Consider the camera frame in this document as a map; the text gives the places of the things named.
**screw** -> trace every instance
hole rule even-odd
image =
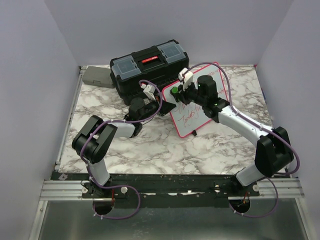
[[[88,192],[88,189],[86,189],[85,187],[83,187],[83,188],[81,189],[81,192],[82,192],[83,194],[86,194],[86,193]]]
[[[121,188],[121,193],[125,194],[126,192],[128,192],[128,188],[126,186],[123,186]]]
[[[259,192],[259,186],[257,184],[252,186],[253,191]]]

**white connector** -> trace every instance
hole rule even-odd
[[[145,85],[142,84],[141,88],[143,89],[143,93],[148,97],[150,100],[156,100],[154,92],[156,88],[152,86],[151,84]]]
[[[183,86],[182,86],[183,91],[187,89],[189,85],[194,81],[194,74],[191,71],[188,71],[185,74],[186,71],[188,71],[188,69],[185,67],[184,69],[182,69],[181,72],[179,72],[179,75],[178,75],[180,82],[183,81]]]

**green marker cap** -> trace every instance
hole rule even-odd
[[[173,94],[178,93],[178,88],[177,88],[176,86],[174,86],[173,88],[171,88],[171,92],[172,92]]]

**gray wall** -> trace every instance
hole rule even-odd
[[[0,239],[28,239],[79,68],[42,0],[0,1]]]
[[[44,0],[79,65],[170,39],[191,63],[256,64],[292,0]]]
[[[258,63],[273,123],[287,128],[320,237],[320,1],[295,0]]]

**marble surface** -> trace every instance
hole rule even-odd
[[[233,104],[253,119],[271,125],[254,67],[224,69],[230,78]],[[91,115],[123,119],[127,112],[115,88],[82,84],[59,172],[86,172],[71,143]],[[156,116],[137,137],[114,139],[104,160],[110,173],[128,174],[235,174],[254,161],[255,147],[229,127],[211,121],[197,133],[196,137],[180,138],[169,114]]]

